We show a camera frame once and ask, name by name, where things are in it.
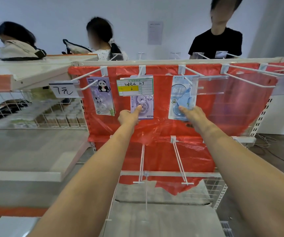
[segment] cable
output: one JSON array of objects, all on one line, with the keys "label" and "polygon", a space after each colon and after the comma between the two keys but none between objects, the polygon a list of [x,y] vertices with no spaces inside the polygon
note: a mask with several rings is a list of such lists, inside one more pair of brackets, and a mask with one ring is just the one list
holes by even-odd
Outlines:
[{"label": "cable", "polygon": [[275,155],[273,152],[271,152],[268,148],[271,146],[271,143],[270,143],[270,141],[271,142],[277,142],[277,140],[275,139],[275,138],[272,138],[272,137],[270,137],[270,136],[262,136],[262,135],[259,135],[259,134],[256,134],[258,137],[260,137],[261,139],[263,139],[265,142],[266,142],[266,144],[264,144],[264,145],[256,145],[256,146],[258,146],[258,147],[260,147],[260,148],[265,148],[265,150],[266,151],[268,151],[271,155],[273,155],[273,156],[275,156],[276,158],[278,158],[278,159],[280,159],[280,160],[282,160],[282,161],[284,161],[284,159],[282,159],[282,158],[280,158],[279,156],[277,156],[277,155]]}]

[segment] neck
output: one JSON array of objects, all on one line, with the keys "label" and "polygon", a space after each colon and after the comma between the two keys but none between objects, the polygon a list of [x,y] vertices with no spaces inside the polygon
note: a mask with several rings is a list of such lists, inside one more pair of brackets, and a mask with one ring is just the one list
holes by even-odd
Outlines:
[{"label": "neck", "polygon": [[108,42],[101,42],[100,43],[100,50],[110,50],[111,47]]},{"label": "neck", "polygon": [[215,36],[221,35],[227,27],[227,24],[212,24],[211,33]]}]

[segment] handwritten price tag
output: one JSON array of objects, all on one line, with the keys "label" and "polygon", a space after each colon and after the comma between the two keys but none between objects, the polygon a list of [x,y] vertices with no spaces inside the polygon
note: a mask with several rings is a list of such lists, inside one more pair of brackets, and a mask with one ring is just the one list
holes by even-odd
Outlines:
[{"label": "handwritten price tag", "polygon": [[120,96],[154,95],[153,77],[117,80]]},{"label": "handwritten price tag", "polygon": [[49,86],[57,98],[83,98],[78,80],[53,81]]}]

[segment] black hair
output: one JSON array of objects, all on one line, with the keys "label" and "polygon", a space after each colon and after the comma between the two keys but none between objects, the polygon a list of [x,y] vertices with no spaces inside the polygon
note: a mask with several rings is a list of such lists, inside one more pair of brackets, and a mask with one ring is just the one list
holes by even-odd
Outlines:
[{"label": "black hair", "polygon": [[[212,1],[211,1],[211,11],[216,8],[216,5],[219,3],[219,1],[220,1],[220,0],[212,0]],[[237,0],[237,1],[235,2],[234,11],[236,11],[236,9],[240,6],[240,4],[241,4],[242,1],[243,1],[243,0]]]},{"label": "black hair", "polygon": [[25,27],[23,27],[18,23],[11,21],[3,22],[0,25],[0,35],[2,34],[13,37],[18,41],[28,43],[35,48],[34,46],[36,42],[35,36],[32,34],[32,32],[28,31]]},{"label": "black hair", "polygon": [[[95,35],[104,42],[109,42],[110,39],[112,39],[114,35],[112,31],[111,23],[108,20],[103,19],[101,17],[92,18],[88,22],[86,26],[86,30],[95,33]],[[109,59],[113,58],[113,54],[121,54],[121,51],[119,47],[116,45],[116,43],[111,44]],[[123,61],[123,55],[118,55],[113,60]]]}]

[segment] black t-shirt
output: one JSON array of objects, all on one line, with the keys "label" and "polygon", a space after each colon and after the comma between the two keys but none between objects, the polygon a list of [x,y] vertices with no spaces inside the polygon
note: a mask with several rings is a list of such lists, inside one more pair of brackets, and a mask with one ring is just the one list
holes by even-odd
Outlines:
[{"label": "black t-shirt", "polygon": [[219,55],[216,57],[217,51],[227,51],[232,55],[242,55],[242,40],[243,35],[239,31],[226,28],[221,35],[213,35],[211,29],[197,36],[188,52],[192,55],[193,52],[204,52],[204,56],[210,59],[223,58]]}]

